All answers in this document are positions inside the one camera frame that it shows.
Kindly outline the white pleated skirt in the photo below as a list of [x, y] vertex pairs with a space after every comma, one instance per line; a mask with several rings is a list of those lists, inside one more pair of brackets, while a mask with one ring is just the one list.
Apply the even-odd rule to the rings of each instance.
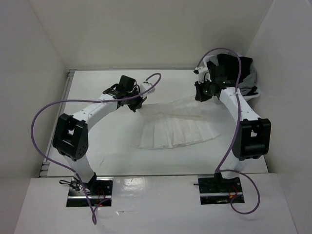
[[172, 149], [207, 142], [221, 135], [204, 116], [194, 96], [146, 104], [138, 113], [131, 142], [136, 149]]

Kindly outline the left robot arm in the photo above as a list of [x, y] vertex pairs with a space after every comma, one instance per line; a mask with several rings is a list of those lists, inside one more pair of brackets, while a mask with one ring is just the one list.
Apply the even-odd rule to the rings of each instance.
[[79, 174], [81, 182], [79, 188], [86, 195], [97, 190], [97, 175], [91, 168], [86, 153], [89, 146], [88, 133], [108, 114], [119, 107], [127, 105], [135, 112], [142, 107], [147, 98], [146, 91], [152, 85], [122, 75], [119, 83], [103, 91], [99, 102], [90, 104], [72, 115], [59, 116], [53, 138], [53, 147], [64, 156], [69, 167]]

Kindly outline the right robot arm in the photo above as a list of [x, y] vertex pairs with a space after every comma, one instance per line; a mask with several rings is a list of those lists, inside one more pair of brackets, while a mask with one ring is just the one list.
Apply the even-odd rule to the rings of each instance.
[[252, 160], [268, 153], [271, 122], [261, 118], [244, 99], [238, 87], [240, 75], [229, 79], [224, 66], [197, 67], [194, 73], [198, 76], [195, 99], [204, 102], [216, 97], [236, 123], [229, 149], [214, 173], [213, 185], [224, 193], [238, 182], [238, 173]]

